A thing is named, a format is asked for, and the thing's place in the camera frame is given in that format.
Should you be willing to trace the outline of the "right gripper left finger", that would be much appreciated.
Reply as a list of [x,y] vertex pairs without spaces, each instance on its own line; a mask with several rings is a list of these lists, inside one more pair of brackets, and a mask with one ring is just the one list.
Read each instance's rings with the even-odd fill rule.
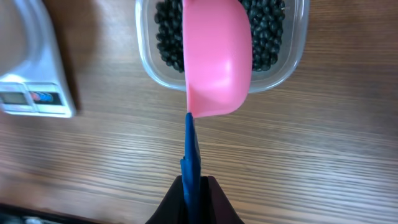
[[185,207],[182,177],[175,178],[169,190],[146,224],[186,224],[188,223]]

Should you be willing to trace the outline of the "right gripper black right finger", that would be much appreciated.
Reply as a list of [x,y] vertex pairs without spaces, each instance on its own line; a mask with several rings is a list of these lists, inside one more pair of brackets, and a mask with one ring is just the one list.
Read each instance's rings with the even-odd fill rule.
[[213,176],[201,177],[201,222],[244,224]]

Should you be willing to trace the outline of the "pink scoop blue handle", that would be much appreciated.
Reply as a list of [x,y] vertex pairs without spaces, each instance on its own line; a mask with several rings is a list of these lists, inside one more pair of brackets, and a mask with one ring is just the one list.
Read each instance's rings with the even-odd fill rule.
[[200,223],[201,165],[194,120],[232,113],[244,103],[252,74],[251,26],[237,0],[183,0],[182,6],[187,115],[180,164],[188,221]]

